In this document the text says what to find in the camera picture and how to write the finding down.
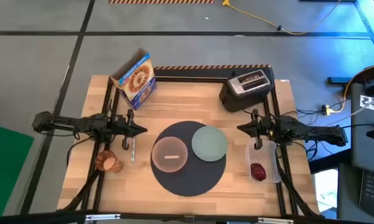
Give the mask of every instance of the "concrete floor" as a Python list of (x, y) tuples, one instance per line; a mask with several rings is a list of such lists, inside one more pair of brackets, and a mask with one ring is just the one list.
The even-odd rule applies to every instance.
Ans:
[[(0, 30), (78, 31), (89, 0), (0, 0)], [(232, 4), (293, 31), (321, 20), (332, 2), (240, 0)], [(274, 28), (246, 17), (221, 1), (207, 5), (109, 5), (96, 0), (90, 31), (264, 31)], [(352, 3), (343, 3), (316, 32), (366, 32)], [(76, 41), (75, 36), (0, 36), (0, 126), (35, 137), (4, 214), (18, 212), (42, 136), (30, 127), (34, 115), (51, 111)], [(328, 76), (351, 77), (374, 64), (374, 44), (356, 37), (98, 36), (85, 37), (61, 115), (79, 116), (91, 75), (110, 75), (138, 48), (150, 51), (155, 66), (264, 64), (276, 78), (290, 79), (299, 109), (316, 110), (341, 100), (341, 88), (325, 84)], [(320, 116), (325, 125), (350, 113)], [(310, 117), (302, 120), (310, 122)], [(57, 208), (65, 175), (66, 151), (73, 138), (54, 137), (31, 212)], [(338, 148), (326, 145), (337, 152)], [(320, 150), (317, 157), (329, 153)]]

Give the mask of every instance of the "plastic container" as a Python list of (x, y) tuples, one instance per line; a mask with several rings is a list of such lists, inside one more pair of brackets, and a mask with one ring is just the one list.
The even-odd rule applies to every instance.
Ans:
[[(278, 183), (281, 177), (276, 167), (276, 143), (273, 141), (263, 140), (263, 147), (255, 149), (256, 138), (251, 138), (246, 146), (246, 163), (248, 168), (248, 177), (254, 182), (261, 183)], [(251, 175), (250, 166), (252, 164), (260, 164), (266, 173), (266, 178), (262, 181), (256, 180)]]
[(176, 137), (164, 137), (152, 150), (152, 161), (163, 172), (180, 170), (188, 158), (188, 149), (183, 141)]

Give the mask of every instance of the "red fruit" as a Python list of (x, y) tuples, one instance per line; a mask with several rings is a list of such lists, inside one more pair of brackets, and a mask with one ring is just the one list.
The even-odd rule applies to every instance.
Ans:
[(250, 175), (258, 181), (263, 181), (266, 178), (266, 171), (261, 164), (252, 163), (250, 164)]

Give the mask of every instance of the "wooden table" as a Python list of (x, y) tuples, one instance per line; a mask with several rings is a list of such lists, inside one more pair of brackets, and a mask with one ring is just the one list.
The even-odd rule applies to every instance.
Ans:
[[(107, 82), (108, 76), (92, 76), (82, 116), (101, 112)], [(275, 85), (281, 114), (294, 111), (296, 107), (289, 81), (276, 80)], [(248, 123), (250, 115), (242, 111), (225, 111), (218, 100), (221, 86), (221, 83), (158, 82), (157, 90), (135, 111), (135, 123), (148, 129), (148, 133), (136, 137), (135, 163), (131, 163), (131, 150), (121, 148), (123, 136), (118, 136), (111, 144), (110, 150), (124, 163), (124, 169), (117, 174), (109, 172), (105, 175), (99, 211), (280, 216), (276, 185), (256, 184), (248, 179), (245, 147), (250, 137), (236, 126)], [(268, 100), (270, 111), (274, 113), (271, 94)], [(255, 108), (264, 114), (262, 103)], [(126, 114), (127, 109), (121, 98), (118, 114)], [(157, 136), (171, 124), (185, 120), (216, 126), (228, 139), (227, 164), (222, 178), (212, 190), (196, 197), (181, 197), (168, 192), (157, 182), (150, 165), (150, 153)], [(66, 206), (85, 183), (93, 145), (93, 141), (87, 141), (73, 149), (58, 208)], [(288, 146), (288, 155), (296, 190), (318, 213), (305, 150), (293, 144)], [(283, 190), (286, 209), (290, 213), (288, 190), (285, 186)], [(88, 208), (92, 207), (94, 193), (95, 185), (91, 189)]]

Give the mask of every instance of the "tape stripe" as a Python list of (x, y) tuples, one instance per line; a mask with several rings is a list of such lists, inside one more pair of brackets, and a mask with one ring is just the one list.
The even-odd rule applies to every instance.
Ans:
[(213, 4), (214, 0), (108, 0), (108, 4)]
[(271, 65), (179, 65), (157, 66), (155, 70), (221, 69), (221, 68), (271, 68)]

